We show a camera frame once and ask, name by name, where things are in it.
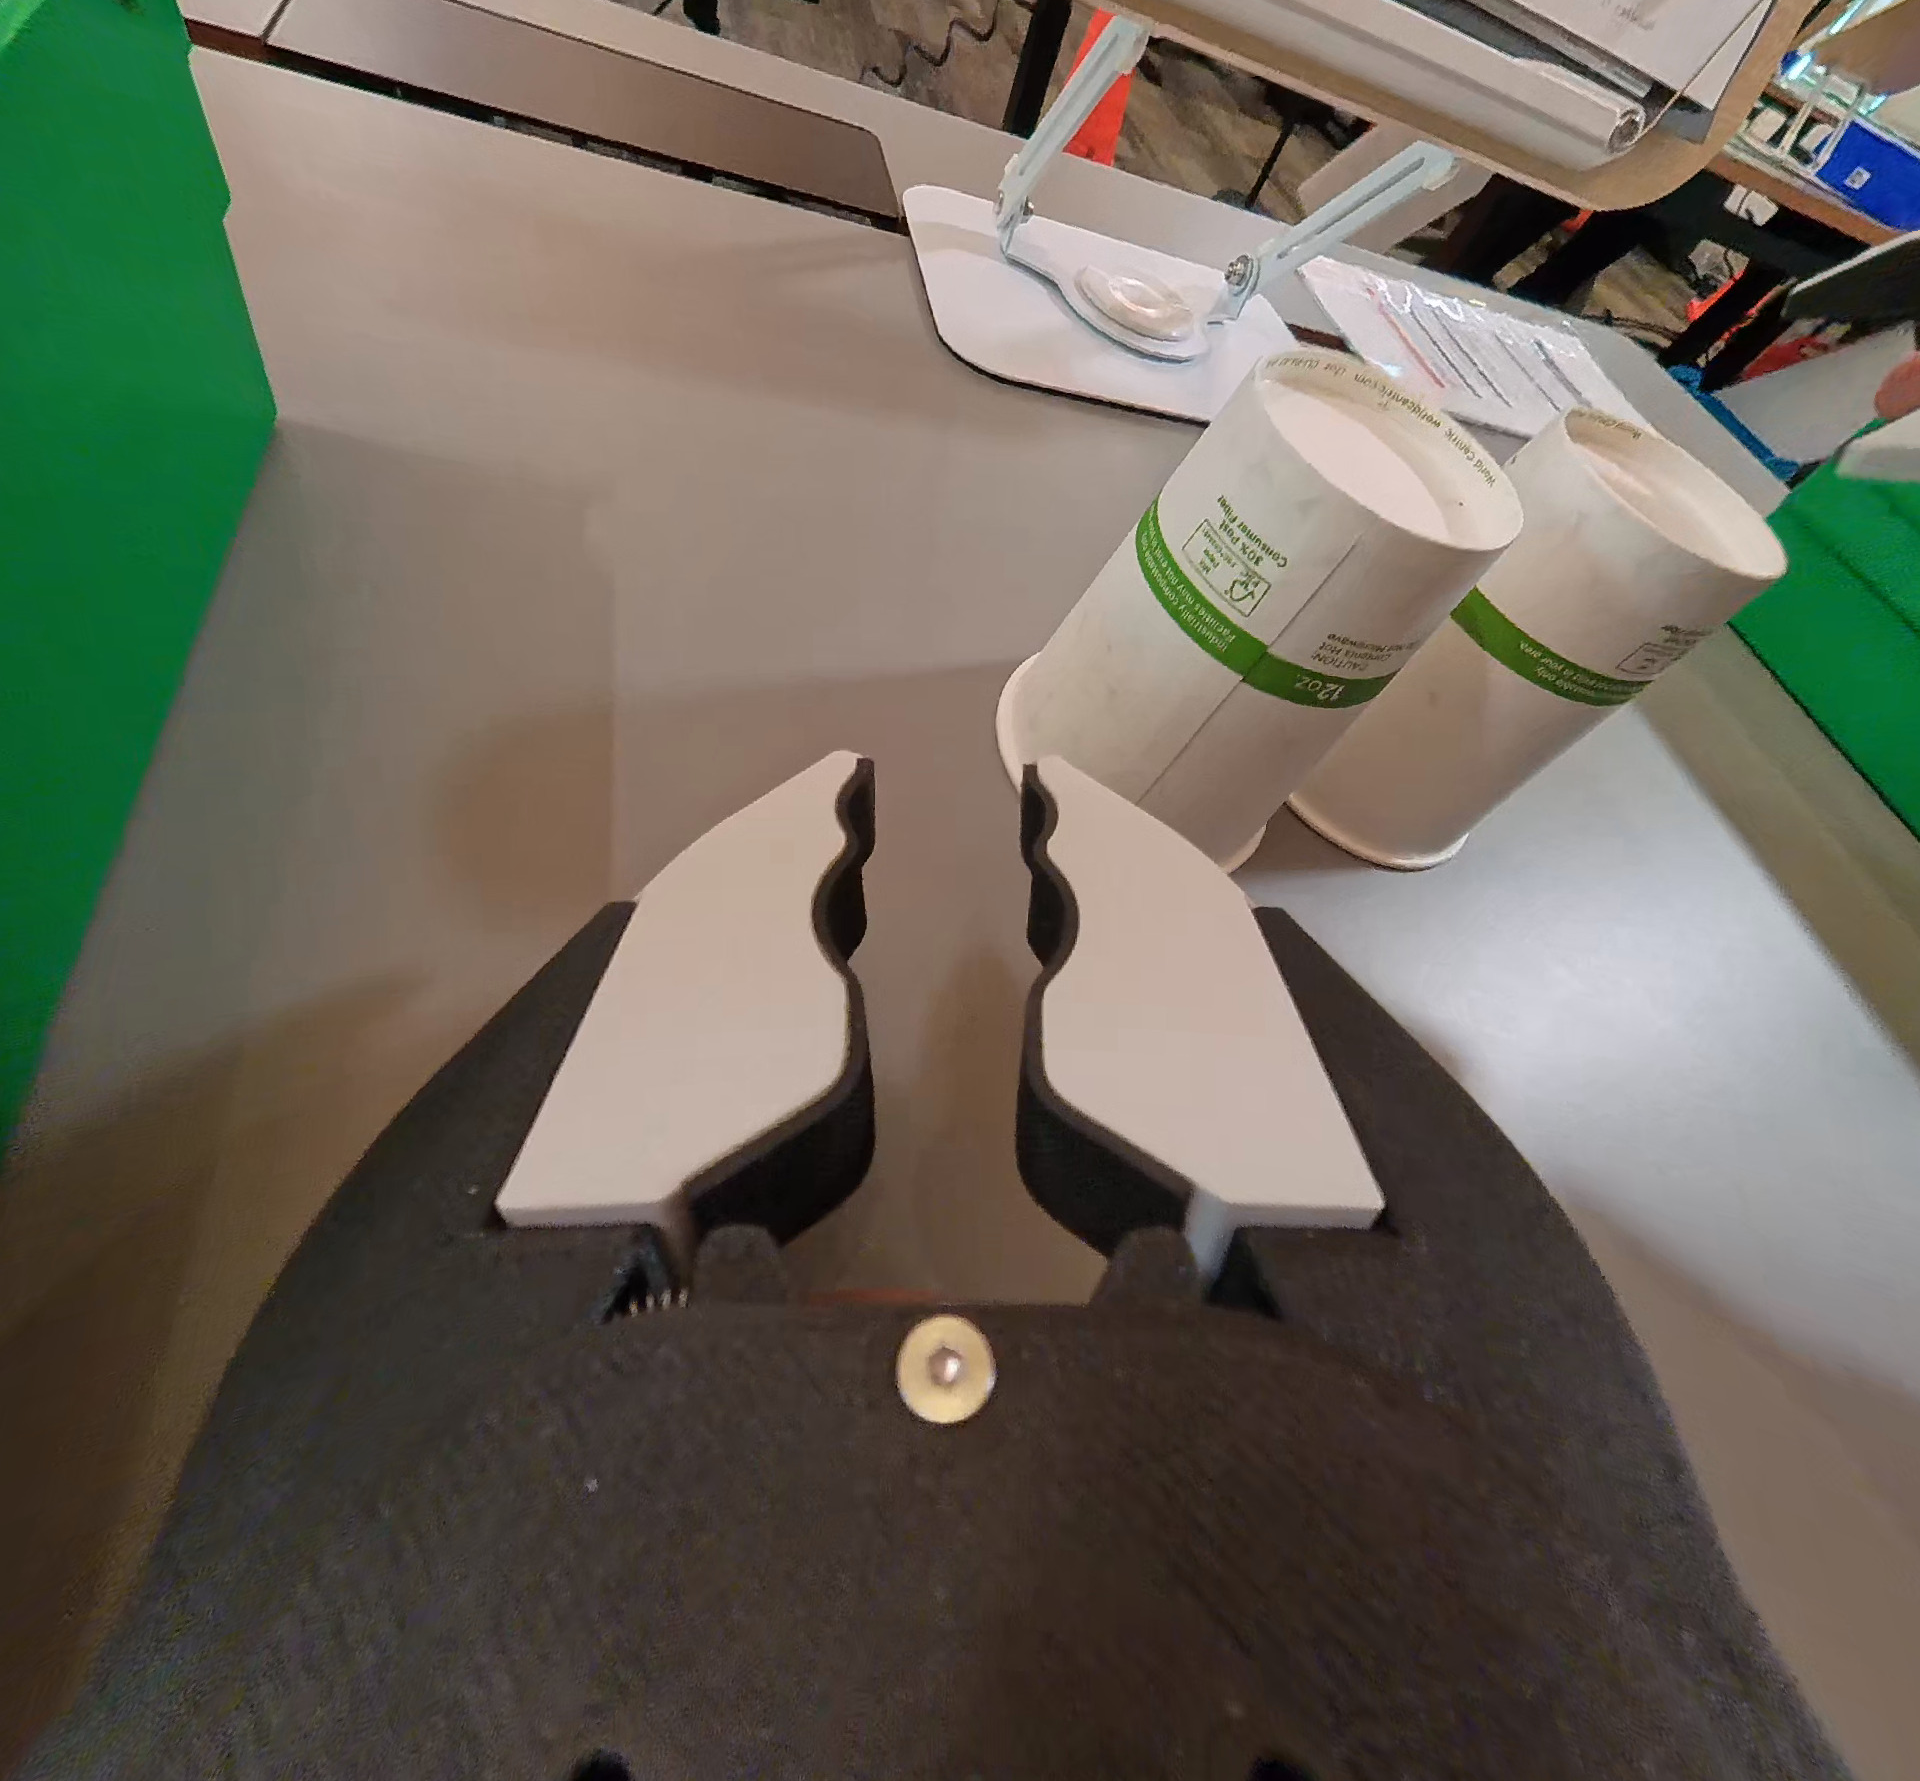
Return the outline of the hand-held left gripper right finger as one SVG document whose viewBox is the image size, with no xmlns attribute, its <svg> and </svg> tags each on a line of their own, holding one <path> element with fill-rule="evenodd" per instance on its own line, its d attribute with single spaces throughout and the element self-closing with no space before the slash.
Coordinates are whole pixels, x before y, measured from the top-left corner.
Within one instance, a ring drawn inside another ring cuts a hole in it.
<svg viewBox="0 0 1920 1781">
<path fill-rule="evenodd" d="M 1366 1230 L 1387 1197 L 1233 875 L 1060 756 L 1022 771 L 1031 877 L 1017 1170 L 1114 1263 L 1175 1236 L 1204 1285 L 1248 1230 Z"/>
</svg>

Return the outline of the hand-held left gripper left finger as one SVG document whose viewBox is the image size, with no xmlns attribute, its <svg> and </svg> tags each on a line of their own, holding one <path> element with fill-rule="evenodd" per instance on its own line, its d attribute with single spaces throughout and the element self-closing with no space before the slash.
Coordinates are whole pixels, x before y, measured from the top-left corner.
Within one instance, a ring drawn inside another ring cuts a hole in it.
<svg viewBox="0 0 1920 1781">
<path fill-rule="evenodd" d="M 716 823 L 629 904 L 518 1156 L 518 1229 L 718 1229 L 787 1245 L 877 1151 L 865 931 L 877 764 L 831 750 Z"/>
</svg>

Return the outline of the white paper cup green band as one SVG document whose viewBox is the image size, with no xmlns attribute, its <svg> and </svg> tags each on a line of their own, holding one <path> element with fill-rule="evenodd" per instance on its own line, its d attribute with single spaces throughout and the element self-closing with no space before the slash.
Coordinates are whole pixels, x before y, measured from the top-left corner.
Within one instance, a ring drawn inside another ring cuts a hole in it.
<svg viewBox="0 0 1920 1781">
<path fill-rule="evenodd" d="M 1289 809 L 1426 869 L 1789 571 L 1740 492 L 1636 422 L 1572 408 L 1508 463 L 1522 530 Z"/>
<path fill-rule="evenodd" d="M 1057 754 L 1236 869 L 1520 526 L 1451 414 L 1348 353 L 1263 356 L 1008 678 L 1001 763 Z"/>
</svg>

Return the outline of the green plastic bin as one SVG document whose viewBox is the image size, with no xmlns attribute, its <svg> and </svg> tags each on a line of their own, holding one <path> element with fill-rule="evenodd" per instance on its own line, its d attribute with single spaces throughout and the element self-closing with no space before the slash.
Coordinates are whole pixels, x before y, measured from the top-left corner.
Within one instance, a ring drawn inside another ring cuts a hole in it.
<svg viewBox="0 0 1920 1781">
<path fill-rule="evenodd" d="M 2 0 L 2 1132 L 277 402 L 177 0 Z"/>
<path fill-rule="evenodd" d="M 1769 524 L 1789 572 L 1735 614 L 1734 630 L 1917 832 L 1918 482 L 1845 477 L 1835 453 Z"/>
</svg>

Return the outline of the grey desk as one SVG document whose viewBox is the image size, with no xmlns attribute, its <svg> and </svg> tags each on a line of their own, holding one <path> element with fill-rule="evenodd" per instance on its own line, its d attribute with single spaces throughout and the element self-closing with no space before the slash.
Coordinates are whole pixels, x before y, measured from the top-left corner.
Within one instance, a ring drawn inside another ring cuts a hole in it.
<svg viewBox="0 0 1920 1781">
<path fill-rule="evenodd" d="M 1081 1303 L 1014 1164 L 1001 680 L 1188 449 L 937 340 L 901 234 L 197 46 L 280 399 L 5 1167 L 5 1774 L 402 1105 L 606 903 L 878 770 L 833 1299 Z M 1735 633 L 1446 866 L 1241 880 L 1569 1209 L 1859 1776 L 1917 1776 L 1917 840 Z"/>
</svg>

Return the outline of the laminated paper sheet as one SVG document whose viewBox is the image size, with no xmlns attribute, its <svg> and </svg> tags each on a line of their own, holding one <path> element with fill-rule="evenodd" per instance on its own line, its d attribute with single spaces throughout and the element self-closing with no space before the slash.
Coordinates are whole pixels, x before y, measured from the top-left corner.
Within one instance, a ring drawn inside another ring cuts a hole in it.
<svg viewBox="0 0 1920 1781">
<path fill-rule="evenodd" d="M 1643 422 L 1572 328 L 1328 257 L 1301 279 L 1358 356 L 1463 425 L 1529 440 L 1574 408 Z"/>
</svg>

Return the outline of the white document stand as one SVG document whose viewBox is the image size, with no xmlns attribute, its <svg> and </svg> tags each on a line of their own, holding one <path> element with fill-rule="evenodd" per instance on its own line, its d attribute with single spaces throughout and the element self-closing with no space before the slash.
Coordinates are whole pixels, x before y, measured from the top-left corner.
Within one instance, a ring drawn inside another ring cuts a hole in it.
<svg viewBox="0 0 1920 1781">
<path fill-rule="evenodd" d="M 1719 104 L 1542 38 L 1476 0 L 1081 0 L 1111 13 L 990 196 L 903 205 L 934 324 L 973 366 L 1057 396 L 1211 425 L 1289 345 L 1268 292 L 1479 166 L 1589 209 L 1642 207 L 1724 147 L 1813 0 L 1777 0 Z M 1413 143 L 1297 228 L 1211 267 L 1036 214 L 1042 177 L 1162 38 L 1403 126 Z"/>
</svg>

